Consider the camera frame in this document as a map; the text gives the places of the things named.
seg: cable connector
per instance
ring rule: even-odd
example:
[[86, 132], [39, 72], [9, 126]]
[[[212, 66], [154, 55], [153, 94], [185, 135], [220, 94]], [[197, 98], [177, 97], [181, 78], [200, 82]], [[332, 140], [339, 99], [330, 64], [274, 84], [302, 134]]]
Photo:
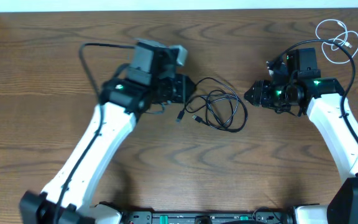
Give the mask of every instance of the cable connector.
[[352, 45], [351, 45], [351, 43], [349, 43], [349, 42], [346, 42], [346, 43], [345, 43], [345, 46], [346, 46], [346, 47], [349, 47], [349, 48], [352, 48]]
[[200, 117], [197, 116], [197, 115], [193, 115], [192, 118], [193, 118], [194, 120], [196, 120], [197, 122], [199, 122], [199, 123], [201, 123], [201, 122], [203, 121], [203, 119], [200, 118]]
[[183, 118], [183, 115], [185, 115], [185, 110], [181, 110], [177, 117], [177, 122], [180, 123], [181, 119]]

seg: coiled white cable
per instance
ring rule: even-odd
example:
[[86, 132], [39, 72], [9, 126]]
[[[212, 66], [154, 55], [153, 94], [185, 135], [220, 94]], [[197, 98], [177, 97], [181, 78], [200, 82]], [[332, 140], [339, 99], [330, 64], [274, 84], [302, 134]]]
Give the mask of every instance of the coiled white cable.
[[[358, 38], [358, 33], [357, 33], [356, 31], [353, 31], [353, 30], [348, 30], [347, 27], [346, 27], [346, 25], [345, 25], [345, 23], [343, 23], [342, 21], [339, 21], [339, 20], [337, 20], [337, 19], [326, 19], [326, 20], [321, 21], [321, 22], [317, 25], [317, 27], [316, 27], [316, 37], [317, 37], [318, 39], [321, 39], [321, 38], [318, 36], [318, 34], [317, 34], [317, 30], [318, 30], [318, 27], [319, 27], [322, 23], [327, 22], [327, 21], [334, 21], [334, 22], [336, 22], [339, 26], [341, 26], [341, 27], [345, 30], [345, 32], [343, 32], [342, 34], [339, 34], [338, 36], [336, 36], [335, 38], [332, 38], [332, 39], [330, 39], [330, 40], [332, 40], [332, 41], [337, 41], [337, 40], [338, 40], [338, 41], [339, 41], [339, 44], [340, 44], [341, 46], [345, 45], [346, 47], [352, 48], [352, 45], [347, 41], [347, 34], [348, 34], [348, 33], [353, 33], [353, 34], [355, 34], [355, 35], [357, 36], [357, 38]], [[342, 36], [342, 35], [345, 35], [345, 37], [344, 37], [343, 40], [340, 39], [340, 36]], [[347, 62], [350, 61], [350, 60], [347, 60], [347, 61], [345, 61], [345, 62], [334, 62], [334, 61], [332, 61], [331, 59], [329, 59], [329, 57], [326, 55], [326, 52], [324, 51], [324, 44], [330, 45], [332, 51], [335, 51], [335, 50], [337, 50], [337, 49], [339, 49], [339, 48], [336, 48], [336, 49], [335, 49], [335, 48], [334, 48], [335, 45], [329, 44], [329, 43], [327, 43], [327, 42], [323, 42], [323, 43], [321, 44], [321, 50], [323, 51], [324, 56], [325, 56], [326, 59], [329, 60], [331, 63], [344, 64], [344, 63], [347, 63]], [[356, 51], [353, 53], [352, 58], [356, 55], [357, 52], [358, 52], [358, 46], [357, 46]]]

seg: wooden tabletop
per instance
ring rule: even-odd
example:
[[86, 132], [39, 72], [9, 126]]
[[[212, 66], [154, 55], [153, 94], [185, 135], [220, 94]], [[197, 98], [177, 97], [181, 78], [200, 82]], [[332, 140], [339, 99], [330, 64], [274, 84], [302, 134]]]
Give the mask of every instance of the wooden tabletop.
[[[358, 9], [1, 13], [0, 223], [21, 221], [24, 192], [42, 190], [88, 126], [96, 102], [78, 60], [81, 43], [134, 44], [141, 37], [182, 44], [189, 55], [181, 72], [194, 81], [229, 82], [243, 95], [256, 80], [269, 78], [267, 60], [315, 39], [316, 25], [328, 18], [358, 32]], [[332, 38], [340, 32], [333, 23], [320, 34]], [[349, 38], [353, 51], [357, 41]], [[319, 44], [305, 47], [316, 48], [323, 77], [348, 84], [349, 64], [329, 63]], [[132, 52], [92, 47], [85, 54], [102, 83]], [[345, 59], [339, 51], [329, 56]], [[358, 121], [358, 54], [355, 62], [349, 102]], [[249, 119], [239, 133], [211, 129], [189, 114], [177, 124], [181, 105], [163, 115], [144, 114], [104, 173], [93, 202], [165, 211], [329, 203], [341, 186], [339, 174], [307, 116], [246, 105]], [[218, 107], [227, 110], [223, 103]], [[238, 114], [236, 124], [241, 119]]]

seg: green connector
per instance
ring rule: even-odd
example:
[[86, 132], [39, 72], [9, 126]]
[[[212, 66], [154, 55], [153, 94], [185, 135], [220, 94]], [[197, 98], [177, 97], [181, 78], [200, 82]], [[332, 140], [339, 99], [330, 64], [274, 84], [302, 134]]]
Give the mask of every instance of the green connector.
[[168, 215], [160, 216], [160, 224], [168, 224]]

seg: white wall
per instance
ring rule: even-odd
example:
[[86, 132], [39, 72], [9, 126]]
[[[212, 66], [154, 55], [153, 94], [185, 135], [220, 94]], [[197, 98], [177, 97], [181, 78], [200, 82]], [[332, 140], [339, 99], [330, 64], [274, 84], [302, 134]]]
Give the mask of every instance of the white wall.
[[0, 12], [358, 7], [358, 0], [0, 0]]

